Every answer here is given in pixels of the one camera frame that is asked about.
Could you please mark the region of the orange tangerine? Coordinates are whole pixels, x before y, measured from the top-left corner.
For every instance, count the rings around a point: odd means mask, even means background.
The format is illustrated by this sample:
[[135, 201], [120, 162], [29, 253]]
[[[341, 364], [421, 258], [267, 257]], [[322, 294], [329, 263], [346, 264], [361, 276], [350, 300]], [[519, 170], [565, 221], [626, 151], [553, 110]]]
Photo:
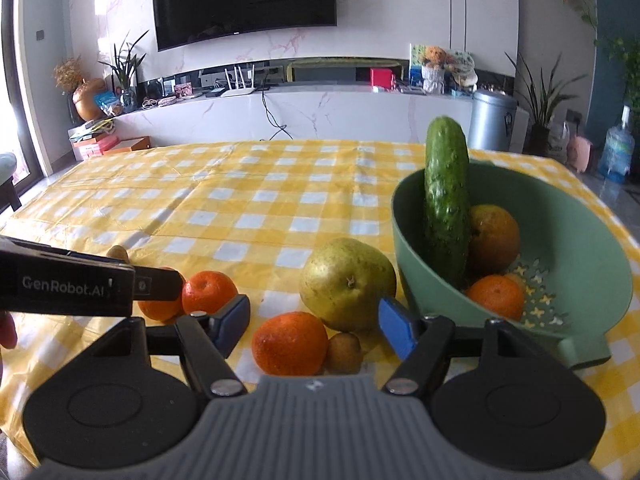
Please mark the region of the orange tangerine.
[[521, 286], [504, 275], [487, 275], [466, 291], [469, 300], [484, 309], [518, 322], [524, 313], [525, 296]]
[[164, 266], [142, 278], [137, 284], [136, 301], [147, 318], [165, 323], [183, 312], [182, 289], [186, 280], [179, 271]]
[[322, 370], [329, 338], [323, 323], [308, 312], [270, 318], [252, 338], [257, 366], [273, 376], [314, 376]]
[[238, 289], [227, 274], [201, 271], [183, 285], [182, 307], [186, 314], [205, 312], [215, 314], [237, 294]]

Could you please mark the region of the yellow-green pear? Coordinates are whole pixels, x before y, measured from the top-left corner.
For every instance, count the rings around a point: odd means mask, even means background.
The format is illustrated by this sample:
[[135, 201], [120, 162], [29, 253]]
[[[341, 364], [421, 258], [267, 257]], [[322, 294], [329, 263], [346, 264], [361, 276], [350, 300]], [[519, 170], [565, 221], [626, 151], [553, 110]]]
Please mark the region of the yellow-green pear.
[[368, 332], [378, 327], [378, 303], [396, 295], [395, 269], [382, 252], [350, 237], [315, 249], [299, 277], [300, 299], [326, 327]]

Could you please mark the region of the large yellow-green citrus fruit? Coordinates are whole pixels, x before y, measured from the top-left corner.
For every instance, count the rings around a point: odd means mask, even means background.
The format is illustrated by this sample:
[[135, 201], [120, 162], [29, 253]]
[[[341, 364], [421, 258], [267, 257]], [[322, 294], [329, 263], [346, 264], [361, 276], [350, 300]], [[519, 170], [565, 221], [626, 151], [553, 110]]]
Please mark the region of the large yellow-green citrus fruit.
[[495, 274], [506, 270], [520, 252], [520, 227], [506, 209], [491, 204], [471, 208], [469, 265]]

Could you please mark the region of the green cucumber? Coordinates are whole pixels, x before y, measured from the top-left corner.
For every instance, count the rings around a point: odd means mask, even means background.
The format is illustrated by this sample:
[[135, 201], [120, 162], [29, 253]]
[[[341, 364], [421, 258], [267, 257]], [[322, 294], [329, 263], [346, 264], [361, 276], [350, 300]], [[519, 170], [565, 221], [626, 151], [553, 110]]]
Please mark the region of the green cucumber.
[[433, 119], [424, 168], [428, 264], [454, 288], [463, 281], [471, 235], [469, 163], [461, 126], [448, 116]]

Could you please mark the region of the green colander bowl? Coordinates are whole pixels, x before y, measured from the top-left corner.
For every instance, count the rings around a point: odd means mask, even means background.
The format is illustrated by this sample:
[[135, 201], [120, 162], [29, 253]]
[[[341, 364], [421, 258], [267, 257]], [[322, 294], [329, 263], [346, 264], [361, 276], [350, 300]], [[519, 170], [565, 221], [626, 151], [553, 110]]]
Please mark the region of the green colander bowl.
[[[526, 284], [526, 330], [568, 367], [579, 370], [611, 357], [607, 332], [625, 316], [634, 279], [622, 243], [581, 200], [543, 180], [474, 160], [469, 168], [473, 204], [495, 204], [520, 226], [521, 245], [511, 272]], [[443, 281], [425, 262], [422, 171], [409, 174], [392, 197], [399, 277], [411, 311], [445, 315], [481, 326], [489, 311]]]

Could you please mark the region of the small brown longan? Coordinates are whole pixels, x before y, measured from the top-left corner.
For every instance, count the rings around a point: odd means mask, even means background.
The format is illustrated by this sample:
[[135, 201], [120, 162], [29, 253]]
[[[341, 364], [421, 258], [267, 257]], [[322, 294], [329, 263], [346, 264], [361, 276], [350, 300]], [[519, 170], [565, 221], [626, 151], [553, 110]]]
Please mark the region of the small brown longan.
[[326, 352], [326, 370], [331, 374], [350, 375], [360, 371], [363, 353], [358, 337], [338, 333], [329, 339]]
[[130, 263], [128, 252], [120, 245], [112, 246], [106, 253], [107, 258], [115, 259], [124, 263]]

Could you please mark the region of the yellow checkered tablecloth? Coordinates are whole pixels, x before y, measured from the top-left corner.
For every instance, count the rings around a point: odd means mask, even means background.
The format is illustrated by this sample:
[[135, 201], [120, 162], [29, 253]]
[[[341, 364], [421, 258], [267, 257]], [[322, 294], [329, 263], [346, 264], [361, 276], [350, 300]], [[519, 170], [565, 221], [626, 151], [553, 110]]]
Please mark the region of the yellow checkered tablecloth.
[[[578, 198], [626, 252], [634, 278], [629, 311], [606, 336], [611, 361], [582, 378], [608, 415], [592, 462], [610, 479], [630, 479], [639, 472], [639, 244], [558, 162], [497, 152], [471, 156]], [[169, 266], [185, 278], [224, 272], [252, 304], [250, 332], [231, 365], [244, 382], [254, 382], [262, 372], [250, 352], [253, 330], [303, 307], [298, 276], [312, 250], [351, 236], [394, 260], [390, 198], [401, 178], [423, 166], [422, 144], [385, 142], [189, 144], [105, 155], [66, 172], [39, 196], [23, 198], [21, 209], [2, 214], [1, 234], [99, 255], [120, 245], [132, 262]], [[14, 320], [17, 348], [3, 353], [1, 430], [16, 455], [35, 466], [22, 428], [29, 393], [117, 320], [26, 314]]]

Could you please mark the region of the orange cardboard box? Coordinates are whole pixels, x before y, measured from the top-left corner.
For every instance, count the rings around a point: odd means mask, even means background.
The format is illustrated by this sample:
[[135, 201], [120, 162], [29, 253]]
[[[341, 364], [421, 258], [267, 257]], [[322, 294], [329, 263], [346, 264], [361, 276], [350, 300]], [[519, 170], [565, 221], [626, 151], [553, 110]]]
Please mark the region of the orange cardboard box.
[[105, 152], [105, 155], [148, 150], [150, 147], [151, 147], [150, 138], [148, 136], [142, 136], [141, 138], [121, 140], [120, 142], [115, 144], [112, 148], [107, 150]]

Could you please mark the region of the brown clay vase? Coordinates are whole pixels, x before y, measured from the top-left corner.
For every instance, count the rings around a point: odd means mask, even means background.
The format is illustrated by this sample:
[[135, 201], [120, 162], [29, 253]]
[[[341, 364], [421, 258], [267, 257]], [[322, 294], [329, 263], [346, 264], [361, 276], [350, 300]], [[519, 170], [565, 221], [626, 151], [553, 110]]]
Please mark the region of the brown clay vase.
[[106, 90], [106, 84], [101, 78], [84, 80], [73, 93], [73, 102], [77, 113], [85, 122], [104, 116], [94, 98]]

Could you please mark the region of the potted orchid plant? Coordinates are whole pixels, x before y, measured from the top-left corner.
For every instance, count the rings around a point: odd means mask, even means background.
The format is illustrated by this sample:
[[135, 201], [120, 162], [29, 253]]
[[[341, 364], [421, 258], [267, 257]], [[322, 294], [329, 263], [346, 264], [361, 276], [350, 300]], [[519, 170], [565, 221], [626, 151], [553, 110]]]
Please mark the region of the potted orchid plant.
[[119, 101], [125, 114], [131, 113], [137, 106], [137, 70], [146, 58], [146, 54], [138, 55], [136, 47], [148, 34], [148, 31], [134, 40], [128, 42], [122, 40], [119, 46], [113, 46], [113, 61], [100, 61], [100, 64], [108, 66], [119, 82]]

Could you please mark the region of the silver trash bin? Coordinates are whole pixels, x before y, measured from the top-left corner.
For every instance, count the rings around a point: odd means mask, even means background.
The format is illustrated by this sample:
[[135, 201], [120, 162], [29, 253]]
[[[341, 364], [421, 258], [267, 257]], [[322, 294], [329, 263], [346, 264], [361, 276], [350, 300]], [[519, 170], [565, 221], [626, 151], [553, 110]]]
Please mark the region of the silver trash bin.
[[500, 92], [476, 90], [472, 96], [472, 115], [468, 147], [473, 150], [506, 152], [512, 138], [516, 99]]

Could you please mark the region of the white marble tv cabinet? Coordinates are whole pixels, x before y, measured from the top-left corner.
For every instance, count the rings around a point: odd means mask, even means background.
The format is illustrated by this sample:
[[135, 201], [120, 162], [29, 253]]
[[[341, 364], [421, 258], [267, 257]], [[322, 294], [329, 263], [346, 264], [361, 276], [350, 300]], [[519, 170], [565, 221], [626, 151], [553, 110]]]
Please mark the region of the white marble tv cabinet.
[[122, 139], [154, 146], [269, 140], [353, 140], [422, 144], [440, 115], [470, 128], [472, 99], [375, 92], [368, 86], [283, 86], [249, 96], [194, 98], [119, 116]]

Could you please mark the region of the pink piggy heater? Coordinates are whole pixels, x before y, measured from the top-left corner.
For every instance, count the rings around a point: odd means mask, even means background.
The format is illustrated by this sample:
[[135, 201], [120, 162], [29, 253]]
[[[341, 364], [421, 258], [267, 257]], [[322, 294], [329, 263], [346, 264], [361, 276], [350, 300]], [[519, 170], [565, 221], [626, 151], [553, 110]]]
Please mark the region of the pink piggy heater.
[[567, 165], [583, 174], [590, 164], [592, 143], [583, 136], [572, 136], [567, 144]]

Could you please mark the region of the white wifi router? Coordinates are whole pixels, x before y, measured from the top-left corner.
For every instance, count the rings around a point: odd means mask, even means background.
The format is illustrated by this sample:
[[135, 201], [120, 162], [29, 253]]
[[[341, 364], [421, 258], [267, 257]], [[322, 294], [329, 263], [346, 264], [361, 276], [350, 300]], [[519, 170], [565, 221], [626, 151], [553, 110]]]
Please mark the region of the white wifi router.
[[233, 70], [224, 70], [227, 81], [227, 89], [221, 93], [223, 98], [232, 96], [249, 96], [256, 90], [255, 66], [252, 65], [247, 70], [243, 70], [239, 65], [233, 66]]

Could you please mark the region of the potted green plant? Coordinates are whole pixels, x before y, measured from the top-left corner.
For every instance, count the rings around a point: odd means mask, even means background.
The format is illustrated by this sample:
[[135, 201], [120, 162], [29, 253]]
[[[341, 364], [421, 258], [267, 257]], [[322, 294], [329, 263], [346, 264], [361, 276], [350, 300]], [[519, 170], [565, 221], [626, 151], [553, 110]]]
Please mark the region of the potted green plant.
[[516, 58], [512, 58], [506, 53], [506, 58], [513, 66], [515, 75], [525, 86], [524, 92], [520, 90], [514, 90], [514, 92], [527, 104], [532, 118], [526, 152], [535, 156], [546, 156], [550, 122], [555, 109], [562, 102], [577, 98], [576, 94], [567, 93], [566, 88], [585, 79], [587, 75], [581, 74], [570, 79], [556, 78], [562, 54], [558, 55], [551, 70], [545, 72], [541, 68], [537, 76], [534, 75], [523, 55], [518, 54]]

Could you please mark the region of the red box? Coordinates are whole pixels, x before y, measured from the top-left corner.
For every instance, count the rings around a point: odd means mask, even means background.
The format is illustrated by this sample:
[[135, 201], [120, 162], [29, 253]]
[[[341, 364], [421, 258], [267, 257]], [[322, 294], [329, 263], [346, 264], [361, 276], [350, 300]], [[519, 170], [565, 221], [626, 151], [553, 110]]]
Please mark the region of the red box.
[[392, 91], [395, 88], [394, 72], [388, 67], [372, 67], [370, 85], [376, 92]]

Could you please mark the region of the teddy bear toy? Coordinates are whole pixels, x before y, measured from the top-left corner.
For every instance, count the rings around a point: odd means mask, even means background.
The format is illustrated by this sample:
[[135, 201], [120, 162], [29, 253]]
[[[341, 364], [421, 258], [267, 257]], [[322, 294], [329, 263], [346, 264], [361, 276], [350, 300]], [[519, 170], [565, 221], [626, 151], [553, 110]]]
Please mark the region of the teddy bear toy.
[[446, 59], [447, 52], [440, 47], [429, 46], [425, 49], [421, 72], [426, 93], [444, 93]]

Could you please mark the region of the blue water jug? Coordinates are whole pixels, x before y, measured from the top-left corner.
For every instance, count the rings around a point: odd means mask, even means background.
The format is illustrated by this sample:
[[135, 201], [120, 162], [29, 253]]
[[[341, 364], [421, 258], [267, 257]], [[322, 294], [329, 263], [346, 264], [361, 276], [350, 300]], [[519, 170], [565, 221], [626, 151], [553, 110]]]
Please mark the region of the blue water jug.
[[634, 137], [630, 131], [631, 108], [623, 107], [620, 123], [608, 129], [601, 158], [598, 162], [598, 173], [605, 179], [624, 184], [631, 170], [634, 154]]

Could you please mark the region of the hanging ivy plant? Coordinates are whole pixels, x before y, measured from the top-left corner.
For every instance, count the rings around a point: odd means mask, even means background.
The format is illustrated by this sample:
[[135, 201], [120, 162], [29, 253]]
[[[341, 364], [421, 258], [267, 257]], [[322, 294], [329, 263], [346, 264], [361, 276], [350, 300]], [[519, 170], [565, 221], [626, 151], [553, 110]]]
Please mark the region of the hanging ivy plant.
[[603, 118], [612, 119], [624, 105], [630, 124], [639, 130], [639, 37], [599, 40], [596, 70], [596, 104]]

